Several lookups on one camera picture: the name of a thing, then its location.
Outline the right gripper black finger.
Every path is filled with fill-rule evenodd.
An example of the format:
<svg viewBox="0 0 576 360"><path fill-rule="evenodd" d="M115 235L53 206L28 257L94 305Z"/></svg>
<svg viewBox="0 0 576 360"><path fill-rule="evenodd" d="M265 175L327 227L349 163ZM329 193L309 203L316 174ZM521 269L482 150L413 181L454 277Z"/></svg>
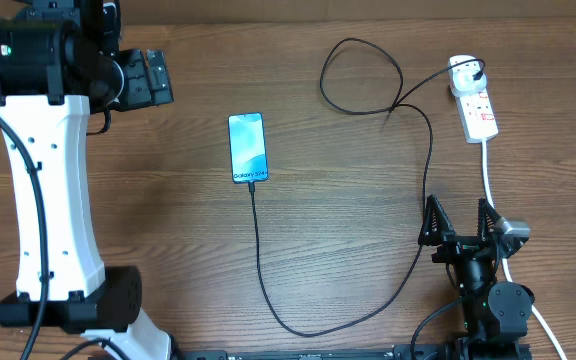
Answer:
<svg viewBox="0 0 576 360"><path fill-rule="evenodd" d="M486 238L494 231L495 224L501 219L501 216L493 206L485 199L480 198L478 201L478 224L477 234L480 238Z"/></svg>
<svg viewBox="0 0 576 360"><path fill-rule="evenodd" d="M443 206L434 194L429 195L426 199L418 244L421 246L439 246L454 236L454 227Z"/></svg>

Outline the blue Samsung Galaxy smartphone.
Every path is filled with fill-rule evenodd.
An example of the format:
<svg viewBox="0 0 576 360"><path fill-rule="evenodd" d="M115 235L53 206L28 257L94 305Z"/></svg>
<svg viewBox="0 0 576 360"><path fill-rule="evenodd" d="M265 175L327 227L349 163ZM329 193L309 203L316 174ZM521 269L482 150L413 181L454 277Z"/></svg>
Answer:
<svg viewBox="0 0 576 360"><path fill-rule="evenodd" d="M228 130L233 182L266 181L269 170L262 114L231 115Z"/></svg>

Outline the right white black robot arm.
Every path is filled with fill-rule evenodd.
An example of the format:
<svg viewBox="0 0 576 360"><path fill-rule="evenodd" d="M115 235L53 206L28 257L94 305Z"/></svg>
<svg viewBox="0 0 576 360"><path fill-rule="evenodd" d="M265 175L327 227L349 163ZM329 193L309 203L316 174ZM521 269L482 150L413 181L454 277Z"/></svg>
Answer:
<svg viewBox="0 0 576 360"><path fill-rule="evenodd" d="M454 271L452 282L459 297L428 315L417 327L410 342L416 359L416 341L423 328L438 316L460 307L464 329L438 345L431 359L530 359L527 335L534 293L526 286L497 279L504 259L517 253L529 240L529 226L501 216L486 199L478 203L477 233L459 235L438 198L427 197L418 243L434 247L434 263Z"/></svg>

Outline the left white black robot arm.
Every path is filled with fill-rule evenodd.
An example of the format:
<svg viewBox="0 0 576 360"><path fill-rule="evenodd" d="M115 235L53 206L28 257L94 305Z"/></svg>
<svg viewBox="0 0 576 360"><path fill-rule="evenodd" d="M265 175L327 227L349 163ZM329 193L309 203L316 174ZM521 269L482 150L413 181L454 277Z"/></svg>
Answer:
<svg viewBox="0 0 576 360"><path fill-rule="evenodd" d="M116 1L31 0L0 20L0 129L19 231L15 290L0 325L79 335L116 359L176 359L174 338L142 307L134 266L106 266L87 178L91 116L173 101L159 50L121 49Z"/></svg>

